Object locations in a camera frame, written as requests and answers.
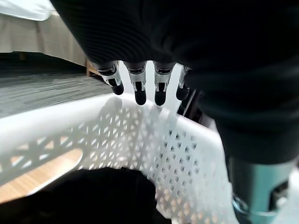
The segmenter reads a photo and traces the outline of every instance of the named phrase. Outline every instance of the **black fingertip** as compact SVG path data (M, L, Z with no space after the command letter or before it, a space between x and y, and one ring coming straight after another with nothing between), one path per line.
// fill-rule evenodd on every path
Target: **black fingertip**
M135 92L135 100L139 105L143 105L146 102L146 92L145 91L136 91Z
M177 89L177 99L178 100L185 100L187 99L189 94L189 88L183 87L182 89L178 86Z
M118 86L112 86L112 91L116 94L116 95L121 95L124 91L123 89L123 84L121 83Z
M155 92L155 103L158 106L161 106L165 103L166 100L166 92L163 91L159 91L159 92Z

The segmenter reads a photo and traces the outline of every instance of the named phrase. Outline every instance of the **wooden floor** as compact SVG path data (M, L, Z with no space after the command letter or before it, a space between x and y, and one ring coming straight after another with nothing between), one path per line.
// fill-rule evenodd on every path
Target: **wooden floor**
M73 149L52 161L0 187L0 203L22 197L42 184L71 170L81 158L80 149Z

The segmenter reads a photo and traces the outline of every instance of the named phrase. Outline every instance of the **robotic hand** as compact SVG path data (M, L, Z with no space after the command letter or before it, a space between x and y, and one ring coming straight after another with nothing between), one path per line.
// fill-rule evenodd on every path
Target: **robotic hand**
M155 61L158 105L173 62L184 65L177 96L185 98L188 87L202 91L199 106L221 136L237 219L273 220L299 155L298 3L51 2L116 94L123 91L117 60L126 62L138 104L146 61Z

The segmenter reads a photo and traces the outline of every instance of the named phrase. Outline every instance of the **white wall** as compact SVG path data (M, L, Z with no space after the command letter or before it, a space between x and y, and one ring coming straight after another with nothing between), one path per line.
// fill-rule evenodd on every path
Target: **white wall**
M181 72L182 66L180 64L176 64L171 73L170 83L166 92L166 101L162 107L165 107L173 112L177 112L178 107L180 105L180 101L176 97L179 76ZM133 86L130 81L130 77L128 74L128 70L123 62L119 64L119 71L121 74L121 80L124 85L124 92L134 94ZM155 101L155 69L152 61L148 61L146 65L146 97L147 100Z

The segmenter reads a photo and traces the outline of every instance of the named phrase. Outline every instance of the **silver metal cylinder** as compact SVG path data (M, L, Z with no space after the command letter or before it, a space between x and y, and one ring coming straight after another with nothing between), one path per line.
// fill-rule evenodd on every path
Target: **silver metal cylinder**
M294 161L262 165L229 159L233 207L240 224L270 224L287 201Z

